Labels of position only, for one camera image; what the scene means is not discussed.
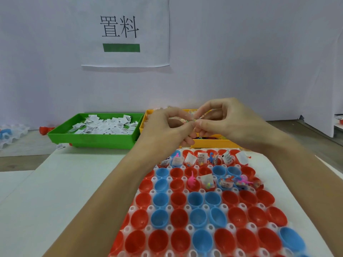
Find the green plastic bin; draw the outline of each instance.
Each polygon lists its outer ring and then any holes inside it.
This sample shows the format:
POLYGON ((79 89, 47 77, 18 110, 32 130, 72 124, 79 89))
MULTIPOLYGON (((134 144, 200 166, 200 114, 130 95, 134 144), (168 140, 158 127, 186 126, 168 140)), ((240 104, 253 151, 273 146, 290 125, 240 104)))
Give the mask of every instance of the green plastic bin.
POLYGON ((143 120, 143 113, 81 113, 73 116, 60 126, 48 133, 53 143, 71 143, 74 147, 93 147, 109 149, 131 149, 139 137, 139 126, 143 120), (73 134, 68 131, 74 124, 84 122, 89 114, 96 114, 100 119, 131 116, 131 122, 138 121, 138 125, 131 135, 124 134, 73 134))

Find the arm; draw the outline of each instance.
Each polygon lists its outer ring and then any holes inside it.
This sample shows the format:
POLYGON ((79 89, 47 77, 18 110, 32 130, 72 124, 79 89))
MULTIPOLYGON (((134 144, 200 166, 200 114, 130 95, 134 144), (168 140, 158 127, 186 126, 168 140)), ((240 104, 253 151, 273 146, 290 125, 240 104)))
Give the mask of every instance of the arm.
POLYGON ((235 98, 208 101, 194 114, 201 136, 218 133, 264 154, 335 256, 343 252, 343 180, 296 140, 235 98))
POLYGON ((150 117, 132 150, 61 233, 44 257, 107 256, 140 182, 155 164, 179 145, 193 145, 194 122, 169 119, 192 116, 179 108, 157 110, 150 117))

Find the green rectangle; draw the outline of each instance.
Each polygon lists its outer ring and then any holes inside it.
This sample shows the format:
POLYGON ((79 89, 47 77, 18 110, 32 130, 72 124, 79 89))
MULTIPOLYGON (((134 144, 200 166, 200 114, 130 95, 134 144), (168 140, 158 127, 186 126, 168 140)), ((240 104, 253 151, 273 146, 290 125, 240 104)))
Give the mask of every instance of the green rectangle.
POLYGON ((69 132, 74 124, 83 122, 88 113, 77 114, 60 126, 48 133, 53 143, 71 143, 75 147, 93 147, 109 149, 131 149, 137 141, 140 132, 139 126, 143 120, 143 113, 90 113, 96 114, 100 119, 123 117, 124 114, 131 116, 131 121, 137 121, 138 125, 131 135, 124 134, 74 134, 69 132))
POLYGON ((105 52, 141 52, 139 44, 103 43, 105 52))

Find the person's left hand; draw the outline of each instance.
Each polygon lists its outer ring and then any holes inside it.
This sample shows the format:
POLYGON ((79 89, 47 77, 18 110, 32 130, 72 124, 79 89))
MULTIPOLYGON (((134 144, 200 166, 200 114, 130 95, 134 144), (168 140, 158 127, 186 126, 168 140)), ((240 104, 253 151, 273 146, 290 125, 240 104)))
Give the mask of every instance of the person's left hand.
POLYGON ((193 145, 192 138, 197 136, 194 126, 193 116, 180 108, 156 110, 144 124, 143 132, 132 150, 141 160, 148 160, 155 165, 168 158, 179 146, 193 145), (175 116, 189 122, 184 124, 177 119, 170 119, 175 116))

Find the green stripe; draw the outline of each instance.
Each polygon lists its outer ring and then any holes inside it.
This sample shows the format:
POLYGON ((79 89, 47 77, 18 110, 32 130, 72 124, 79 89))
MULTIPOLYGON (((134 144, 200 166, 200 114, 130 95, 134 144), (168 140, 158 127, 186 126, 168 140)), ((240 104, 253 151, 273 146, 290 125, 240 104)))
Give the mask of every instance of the green stripe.
POLYGON ((103 43, 105 52, 141 52, 139 44, 103 43))

